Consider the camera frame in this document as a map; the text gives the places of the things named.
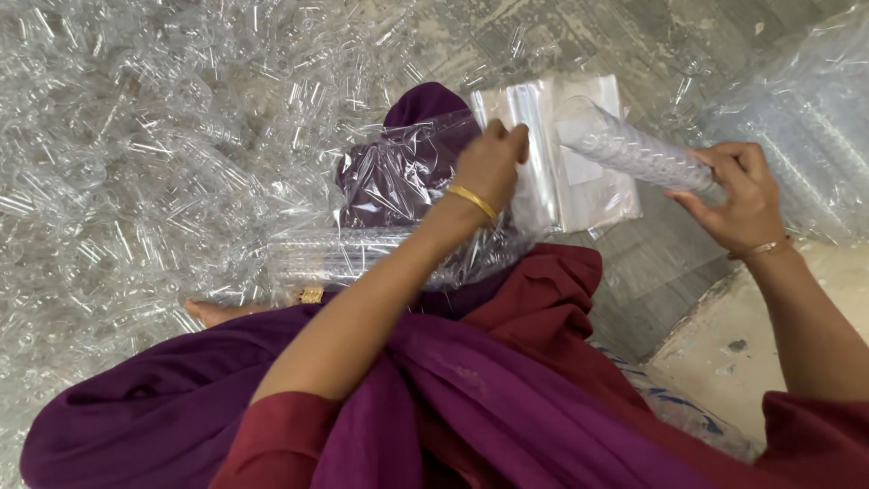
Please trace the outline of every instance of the bare foot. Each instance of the bare foot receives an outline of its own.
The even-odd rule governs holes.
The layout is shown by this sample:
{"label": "bare foot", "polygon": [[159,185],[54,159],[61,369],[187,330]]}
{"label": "bare foot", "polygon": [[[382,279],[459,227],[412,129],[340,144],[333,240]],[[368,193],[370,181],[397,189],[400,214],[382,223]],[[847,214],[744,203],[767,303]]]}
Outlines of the bare foot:
{"label": "bare foot", "polygon": [[190,316],[204,321],[206,328],[217,326],[220,323],[229,321],[230,319],[240,318],[241,316],[247,316],[248,314],[255,314],[257,312],[269,310],[267,305],[262,304],[223,307],[217,304],[211,304],[210,302],[193,300],[192,298],[187,299],[187,302],[184,303],[184,307],[187,308],[187,312],[190,313]]}

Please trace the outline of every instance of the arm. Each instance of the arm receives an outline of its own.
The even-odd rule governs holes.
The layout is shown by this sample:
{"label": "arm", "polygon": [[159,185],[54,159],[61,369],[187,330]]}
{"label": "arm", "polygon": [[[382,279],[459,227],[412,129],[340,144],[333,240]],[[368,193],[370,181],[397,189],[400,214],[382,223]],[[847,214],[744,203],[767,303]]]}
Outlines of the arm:
{"label": "arm", "polygon": [[[713,169],[727,201],[709,208],[667,191],[729,251],[780,241],[779,189],[757,144],[724,143],[694,154]],[[745,258],[773,322],[787,390],[813,399],[869,401],[869,347],[794,249]]]}
{"label": "arm", "polygon": [[[453,184],[500,211],[513,196],[515,164],[526,158],[527,127],[508,133],[493,121],[459,156]],[[311,319],[275,360],[251,404],[278,392],[346,398],[432,271],[488,220],[473,202],[444,196],[404,243]]]}

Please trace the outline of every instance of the gold bangle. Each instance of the gold bangle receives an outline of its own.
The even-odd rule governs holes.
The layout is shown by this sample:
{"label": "gold bangle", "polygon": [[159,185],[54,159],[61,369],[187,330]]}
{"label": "gold bangle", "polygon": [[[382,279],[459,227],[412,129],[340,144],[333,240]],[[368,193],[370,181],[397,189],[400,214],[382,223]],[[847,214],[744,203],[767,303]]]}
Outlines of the gold bangle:
{"label": "gold bangle", "polygon": [[744,260],[746,258],[756,255],[762,255],[763,253],[769,253],[770,255],[774,255],[776,253],[786,250],[787,248],[790,248],[792,245],[793,237],[790,235],[786,235],[785,238],[780,241],[773,241],[772,243],[762,244],[756,248],[752,248],[751,250],[732,252],[727,255],[727,259],[731,261]]}
{"label": "gold bangle", "polygon": [[474,204],[479,205],[480,208],[483,209],[483,212],[486,212],[488,216],[492,219],[493,223],[498,220],[498,215],[494,213],[494,209],[492,209],[492,206],[489,205],[485,200],[481,199],[479,195],[471,192],[465,187],[462,187],[461,185],[450,185],[447,188],[447,193],[454,193],[459,197],[464,197],[467,200],[473,202]]}

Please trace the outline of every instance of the maroon kurta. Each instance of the maroon kurta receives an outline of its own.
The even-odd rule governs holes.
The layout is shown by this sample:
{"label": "maroon kurta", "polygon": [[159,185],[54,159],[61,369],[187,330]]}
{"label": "maroon kurta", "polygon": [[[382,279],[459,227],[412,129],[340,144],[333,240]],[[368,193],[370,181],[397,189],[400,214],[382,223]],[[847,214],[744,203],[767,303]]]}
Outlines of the maroon kurta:
{"label": "maroon kurta", "polygon": [[[540,245],[492,300],[462,322],[560,373],[721,487],[869,486],[869,403],[768,393],[763,405],[768,448],[753,466],[656,419],[619,369],[585,342],[592,333],[586,314],[600,270],[594,251]],[[427,486],[510,486],[430,406],[415,399]],[[300,392],[260,400],[245,414],[211,486],[308,487],[339,410],[339,403]]]}

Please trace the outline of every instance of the red sleeve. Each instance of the red sleeve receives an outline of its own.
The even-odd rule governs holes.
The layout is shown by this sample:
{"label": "red sleeve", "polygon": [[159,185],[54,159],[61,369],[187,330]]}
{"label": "red sleeve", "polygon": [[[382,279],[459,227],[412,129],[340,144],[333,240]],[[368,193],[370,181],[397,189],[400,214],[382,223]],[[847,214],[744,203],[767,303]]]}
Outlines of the red sleeve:
{"label": "red sleeve", "polygon": [[211,481],[211,489],[307,489],[341,404],[305,392],[256,401]]}
{"label": "red sleeve", "polygon": [[756,466],[801,487],[865,487],[869,403],[764,396],[766,452]]}

